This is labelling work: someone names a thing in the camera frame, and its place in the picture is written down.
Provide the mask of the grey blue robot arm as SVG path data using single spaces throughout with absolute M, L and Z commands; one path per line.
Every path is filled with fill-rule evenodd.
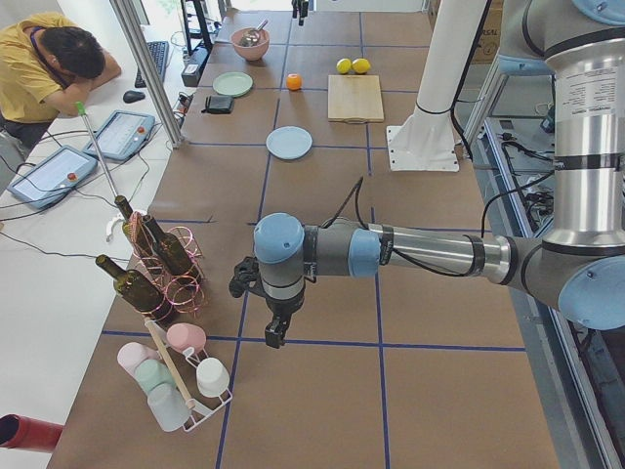
M 252 262 L 252 290 L 272 313 L 270 347 L 283 344 L 307 277 L 371 277 L 389 264 L 486 277 L 590 329 L 623 325 L 624 5 L 509 1 L 501 44 L 555 74 L 552 228 L 538 239 L 482 239 L 270 214 L 255 228 Z

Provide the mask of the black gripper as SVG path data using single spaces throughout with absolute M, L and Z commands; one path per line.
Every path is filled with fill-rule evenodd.
M 265 294 L 265 302 L 272 312 L 272 319 L 265 328 L 265 341 L 269 347 L 279 349 L 285 344 L 292 316 L 302 308 L 304 298 L 304 292 L 289 299 L 276 299 Z

